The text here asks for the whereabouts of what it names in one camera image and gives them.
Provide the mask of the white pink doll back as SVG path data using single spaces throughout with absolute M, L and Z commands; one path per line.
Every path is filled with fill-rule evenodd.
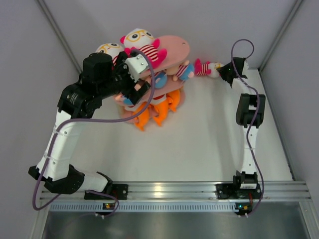
M 199 58 L 197 58 L 194 62 L 194 73 L 196 76 L 209 76 L 211 78 L 217 78 L 220 76 L 220 73 L 217 69 L 223 67 L 222 63 L 214 63 L 207 61 L 205 63 L 201 62 Z

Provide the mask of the boy doll striped shirt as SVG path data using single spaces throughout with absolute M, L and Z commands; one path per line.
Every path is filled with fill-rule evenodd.
M 167 82 L 167 74 L 165 71 L 155 73 L 155 88 L 160 89 L 165 86 Z

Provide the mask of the orange shrimp plush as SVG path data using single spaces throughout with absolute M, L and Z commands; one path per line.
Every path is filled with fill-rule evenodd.
M 154 116 L 153 120 L 158 126 L 162 126 L 162 122 L 167 118 L 169 110 L 176 112 L 180 99 L 181 93 L 179 89 L 153 98 L 151 105 L 157 113 L 157 116 Z
M 136 115 L 146 105 L 146 102 L 140 103 L 138 106 L 134 106 L 133 115 Z M 153 116 L 153 109 L 148 106 L 138 117 L 135 117 L 135 127 L 140 131 L 144 131 L 144 127 L 148 124 L 150 118 Z

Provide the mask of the boy doll black hair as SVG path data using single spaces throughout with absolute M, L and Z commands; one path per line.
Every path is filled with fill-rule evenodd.
M 165 72 L 168 76 L 172 77 L 173 81 L 186 81 L 194 77 L 195 68 L 192 63 L 190 63 L 189 61 L 185 61 L 178 66 L 167 68 Z

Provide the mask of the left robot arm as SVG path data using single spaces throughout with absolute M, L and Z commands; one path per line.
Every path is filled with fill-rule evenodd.
M 73 194 L 77 191 L 95 191 L 102 198 L 112 195 L 112 180 L 102 173 L 87 173 L 76 169 L 70 161 L 79 136 L 103 99 L 122 94 L 136 104 L 154 88 L 144 83 L 135 86 L 141 73 L 152 69 L 150 59 L 140 50 L 130 55 L 122 51 L 113 62 L 106 53 L 92 53 L 83 60 L 83 70 L 76 83 L 67 86 L 57 105 L 56 122 L 41 161 L 29 168 L 29 175 L 41 182 L 51 193 Z

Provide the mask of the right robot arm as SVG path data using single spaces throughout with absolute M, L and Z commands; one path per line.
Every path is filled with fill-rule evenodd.
M 231 62 L 217 69 L 222 80 L 236 90 L 240 96 L 235 121 L 241 127 L 244 144 L 240 168 L 234 176 L 233 193 L 243 198 L 258 187 L 260 167 L 256 159 L 257 135 L 264 121 L 266 97 L 248 84 L 246 71 L 249 66 L 246 58 L 233 57 Z

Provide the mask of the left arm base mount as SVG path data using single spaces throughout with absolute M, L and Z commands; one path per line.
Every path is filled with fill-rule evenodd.
M 107 189 L 102 192 L 88 192 L 84 194 L 85 200 L 106 200 L 116 198 L 118 200 L 126 200 L 128 195 L 128 184 L 113 183 L 107 186 Z

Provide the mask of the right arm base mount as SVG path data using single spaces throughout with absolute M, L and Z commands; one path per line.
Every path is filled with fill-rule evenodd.
M 219 200 L 238 199 L 238 200 L 251 200 L 260 199 L 262 190 L 260 185 L 256 189 L 240 189 L 236 188 L 232 183 L 221 183 L 216 185 L 216 195 Z

